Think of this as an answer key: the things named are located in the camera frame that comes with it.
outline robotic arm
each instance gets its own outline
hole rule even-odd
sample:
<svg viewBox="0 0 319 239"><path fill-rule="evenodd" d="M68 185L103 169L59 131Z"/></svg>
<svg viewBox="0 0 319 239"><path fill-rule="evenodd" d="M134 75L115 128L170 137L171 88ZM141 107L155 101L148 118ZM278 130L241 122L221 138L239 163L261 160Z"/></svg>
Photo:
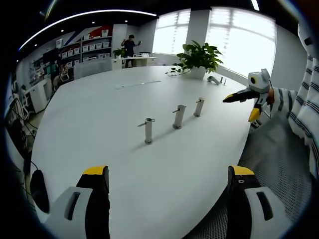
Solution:
<svg viewBox="0 0 319 239"><path fill-rule="evenodd" d="M246 89L238 91L227 96L223 102L231 103L235 101L244 102L249 99L257 98L252 112L250 113L249 122L257 120L262 111L268 105L268 92L270 89L270 75L267 69L261 72L251 72L248 75L248 86Z"/></svg>

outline person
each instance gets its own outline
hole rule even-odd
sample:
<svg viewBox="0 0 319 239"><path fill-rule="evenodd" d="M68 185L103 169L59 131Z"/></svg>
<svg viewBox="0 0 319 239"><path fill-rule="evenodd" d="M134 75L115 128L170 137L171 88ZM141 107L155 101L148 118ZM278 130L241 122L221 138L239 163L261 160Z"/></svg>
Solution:
<svg viewBox="0 0 319 239"><path fill-rule="evenodd" d="M138 44L135 45L133 39L134 39L134 35L130 35L127 40L124 39L122 41L121 46L124 46L124 48L125 48L124 57L134 56L134 47L139 46L141 44L141 41L139 41ZM128 68L129 62L131 62L131 66L133 67L133 60L126 60L125 61L125 68Z"/></svg>
<svg viewBox="0 0 319 239"><path fill-rule="evenodd" d="M59 74L53 79L53 89L56 91L58 89L59 84L61 83L61 78L66 75L68 72L68 67L66 64L62 64L61 61L57 60L56 62L57 68L59 70Z"/></svg>
<svg viewBox="0 0 319 239"><path fill-rule="evenodd" d="M304 79L298 92L271 87L272 116L287 113L291 130L309 147L309 169L319 179L319 62L310 34L298 25L299 39L308 53Z"/></svg>

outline green leaves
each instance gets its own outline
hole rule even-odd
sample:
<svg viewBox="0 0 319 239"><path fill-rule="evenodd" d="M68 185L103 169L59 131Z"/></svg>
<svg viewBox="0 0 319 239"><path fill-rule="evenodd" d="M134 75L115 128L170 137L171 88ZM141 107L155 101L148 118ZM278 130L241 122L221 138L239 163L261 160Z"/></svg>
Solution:
<svg viewBox="0 0 319 239"><path fill-rule="evenodd" d="M113 51L113 54L115 56L123 56L125 54L125 49L124 48L118 48Z"/></svg>
<svg viewBox="0 0 319 239"><path fill-rule="evenodd" d="M206 71L214 72L219 64L223 64L217 57L221 53L217 50L216 46L210 46L208 43L199 45L196 41L192 41L193 44L184 44L183 49L185 53L177 54L180 63L174 63L171 69L171 73L177 73L177 75L188 72L193 67L205 67Z"/></svg>

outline sleeve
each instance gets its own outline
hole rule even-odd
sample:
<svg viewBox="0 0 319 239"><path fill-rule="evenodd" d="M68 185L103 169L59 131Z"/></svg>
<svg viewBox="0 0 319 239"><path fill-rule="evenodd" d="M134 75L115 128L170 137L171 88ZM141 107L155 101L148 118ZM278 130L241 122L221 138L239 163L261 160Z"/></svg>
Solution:
<svg viewBox="0 0 319 239"><path fill-rule="evenodd" d="M275 101L271 106L271 114L274 115L277 112L289 113L293 108L298 92L276 87L273 87L273 89Z"/></svg>

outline white table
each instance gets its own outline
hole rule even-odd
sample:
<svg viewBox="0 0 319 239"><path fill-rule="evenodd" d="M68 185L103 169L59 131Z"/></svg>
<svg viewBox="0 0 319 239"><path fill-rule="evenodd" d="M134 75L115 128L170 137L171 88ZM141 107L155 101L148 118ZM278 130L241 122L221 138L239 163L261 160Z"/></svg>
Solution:
<svg viewBox="0 0 319 239"><path fill-rule="evenodd" d="M111 238L182 238L204 218L227 185L228 166L239 161L254 102L222 103L245 88L230 79L218 86L169 77L169 69L109 71L58 89L32 153L51 204L84 170L106 164ZM160 82L143 84L151 81ZM198 97L206 100L196 118ZM172 111L179 104L187 108L176 130ZM145 118L156 120L151 145L137 127ZM43 222L47 215L37 212Z"/></svg>
<svg viewBox="0 0 319 239"><path fill-rule="evenodd" d="M122 68L122 60L133 60L133 67L140 66L155 66L157 64L157 58L151 56L134 56L123 57L120 59L112 59L112 70L119 70Z"/></svg>

